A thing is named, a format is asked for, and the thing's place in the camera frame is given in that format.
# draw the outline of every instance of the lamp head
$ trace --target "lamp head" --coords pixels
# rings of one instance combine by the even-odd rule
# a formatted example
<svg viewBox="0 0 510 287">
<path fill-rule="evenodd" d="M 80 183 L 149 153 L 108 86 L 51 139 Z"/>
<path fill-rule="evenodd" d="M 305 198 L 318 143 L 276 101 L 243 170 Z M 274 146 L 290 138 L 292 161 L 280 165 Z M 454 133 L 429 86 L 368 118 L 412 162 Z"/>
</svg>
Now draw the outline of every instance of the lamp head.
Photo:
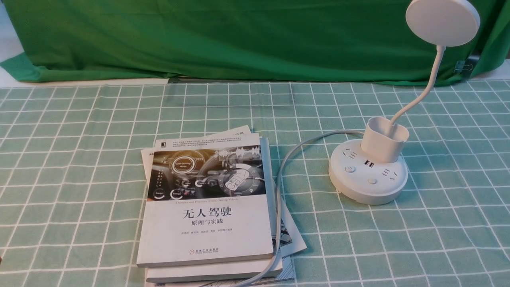
<svg viewBox="0 0 510 287">
<path fill-rule="evenodd" d="M 444 47 L 471 41 L 480 27 L 480 16 L 467 0 L 413 0 L 405 20 L 416 36 Z"/>
</svg>

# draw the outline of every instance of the table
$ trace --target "table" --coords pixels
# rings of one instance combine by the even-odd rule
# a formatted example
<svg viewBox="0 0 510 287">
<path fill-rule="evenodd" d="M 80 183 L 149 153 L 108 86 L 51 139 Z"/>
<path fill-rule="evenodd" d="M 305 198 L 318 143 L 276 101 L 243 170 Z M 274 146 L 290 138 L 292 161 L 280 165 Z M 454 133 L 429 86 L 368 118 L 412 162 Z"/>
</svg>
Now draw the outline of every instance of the table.
<svg viewBox="0 0 510 287">
<path fill-rule="evenodd" d="M 141 287 L 135 265 L 146 183 L 140 149 L 157 138 L 250 125 L 273 168 L 296 143 L 364 129 L 421 88 L 366 83 L 210 83 L 0 89 L 0 282 L 8 287 Z M 507 286 L 510 81 L 436 88 L 401 117 L 410 177 L 395 202 L 335 192 L 330 153 L 304 148 L 284 200 L 308 248 L 313 287 Z"/>
</svg>

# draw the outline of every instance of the power button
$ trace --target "power button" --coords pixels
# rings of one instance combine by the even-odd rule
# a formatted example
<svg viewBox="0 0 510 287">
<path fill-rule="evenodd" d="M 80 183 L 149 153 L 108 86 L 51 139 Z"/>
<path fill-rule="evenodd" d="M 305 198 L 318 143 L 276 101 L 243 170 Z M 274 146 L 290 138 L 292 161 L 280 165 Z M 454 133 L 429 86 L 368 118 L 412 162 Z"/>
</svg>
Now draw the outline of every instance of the power button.
<svg viewBox="0 0 510 287">
<path fill-rule="evenodd" d="M 353 167 L 353 166 L 346 166 L 345 167 L 345 171 L 350 173 L 350 174 L 353 173 L 355 170 L 356 170 L 356 168 Z"/>
</svg>

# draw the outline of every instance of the white cable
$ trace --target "white cable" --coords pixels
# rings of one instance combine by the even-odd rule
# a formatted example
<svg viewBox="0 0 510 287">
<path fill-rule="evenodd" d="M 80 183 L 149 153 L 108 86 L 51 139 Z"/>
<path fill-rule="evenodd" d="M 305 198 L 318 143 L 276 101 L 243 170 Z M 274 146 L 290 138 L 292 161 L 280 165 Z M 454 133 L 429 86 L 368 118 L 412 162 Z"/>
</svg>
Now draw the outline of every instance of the white cable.
<svg viewBox="0 0 510 287">
<path fill-rule="evenodd" d="M 315 136 L 313 138 L 310 138 L 310 139 L 307 139 L 307 140 L 304 140 L 304 141 L 298 143 L 296 146 L 294 146 L 293 149 L 291 149 L 290 152 L 287 153 L 287 155 L 285 156 L 285 158 L 282 161 L 282 164 L 280 165 L 280 169 L 278 170 L 278 175 L 276 176 L 276 188 L 275 188 L 275 195 L 276 195 L 276 242 L 275 242 L 275 246 L 274 246 L 273 257 L 271 258 L 271 261 L 267 265 L 266 269 L 264 269 L 261 273 L 259 273 L 258 275 L 254 276 L 254 277 L 252 277 L 250 279 L 247 279 L 245 281 L 242 281 L 242 282 L 239 282 L 237 284 L 231 285 L 230 287 L 246 287 L 246 286 L 249 286 L 249 285 L 257 282 L 258 280 L 262 279 L 269 272 L 269 270 L 271 270 L 271 268 L 273 267 L 273 264 L 276 262 L 276 258 L 278 257 L 278 253 L 279 253 L 279 250 L 280 250 L 280 235 L 281 235 L 281 231 L 282 231 L 282 228 L 280 226 L 280 224 L 282 222 L 282 212 L 281 212 L 282 211 L 282 203 L 281 203 L 282 196 L 281 196 L 281 191 L 280 191 L 280 185 L 281 185 L 281 182 L 282 182 L 282 174 L 283 174 L 283 170 L 284 170 L 285 164 L 289 160 L 290 156 L 297 149 L 299 149 L 302 145 L 306 145 L 306 144 L 308 144 L 310 142 L 316 141 L 316 140 L 321 139 L 323 137 L 327 137 L 327 136 L 334 135 L 334 134 L 342 134 L 342 133 L 363 135 L 363 132 L 355 131 L 355 130 L 338 130 L 338 131 L 328 132 L 328 133 L 321 134 L 321 135 Z"/>
<path fill-rule="evenodd" d="M 425 87 L 425 89 L 423 90 L 419 97 L 417 97 L 416 99 L 414 99 L 414 101 L 407 104 L 407 106 L 403 107 L 393 116 L 393 118 L 390 121 L 388 131 L 386 131 L 386 135 L 391 134 L 397 119 L 405 112 L 409 111 L 412 107 L 416 106 L 419 102 L 421 102 L 428 95 L 430 90 L 432 90 L 432 88 L 434 87 L 434 84 L 436 83 L 436 77 L 438 75 L 439 66 L 441 65 L 441 60 L 443 59 L 443 54 L 445 52 L 445 47 L 436 46 L 436 50 L 438 51 L 438 53 L 436 54 L 436 59 L 434 60 L 434 64 L 432 66 L 432 71 L 430 72 L 430 78 L 428 79 L 427 86 Z"/>
</svg>

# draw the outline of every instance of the car dashboard image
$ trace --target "car dashboard image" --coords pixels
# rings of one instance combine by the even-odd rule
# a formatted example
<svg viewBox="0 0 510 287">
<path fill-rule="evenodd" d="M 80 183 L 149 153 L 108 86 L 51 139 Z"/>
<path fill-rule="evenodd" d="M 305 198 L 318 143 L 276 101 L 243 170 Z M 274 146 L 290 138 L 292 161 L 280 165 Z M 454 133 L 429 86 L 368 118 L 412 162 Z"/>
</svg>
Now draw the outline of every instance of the car dashboard image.
<svg viewBox="0 0 510 287">
<path fill-rule="evenodd" d="M 260 146 L 154 153 L 149 201 L 265 194 Z"/>
</svg>

